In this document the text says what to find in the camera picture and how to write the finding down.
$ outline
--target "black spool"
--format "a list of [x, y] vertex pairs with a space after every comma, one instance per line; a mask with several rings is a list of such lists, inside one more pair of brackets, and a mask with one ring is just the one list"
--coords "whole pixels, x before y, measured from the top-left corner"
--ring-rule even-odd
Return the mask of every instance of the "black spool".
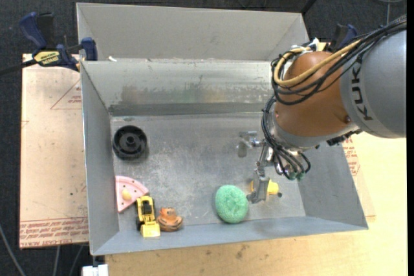
[[120, 128], [114, 135], [113, 149], [121, 159], [139, 158], [145, 153], [146, 148], [147, 136], [133, 125]]

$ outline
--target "gray robot arm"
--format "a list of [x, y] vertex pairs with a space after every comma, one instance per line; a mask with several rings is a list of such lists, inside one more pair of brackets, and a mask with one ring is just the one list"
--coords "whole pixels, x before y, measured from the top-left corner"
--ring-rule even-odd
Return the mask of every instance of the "gray robot arm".
[[404, 16], [333, 53], [313, 44], [272, 63], [275, 96], [263, 112], [251, 202], [266, 199], [268, 161], [280, 175], [302, 179], [311, 168], [303, 152], [322, 142], [361, 131], [406, 136], [406, 25]]

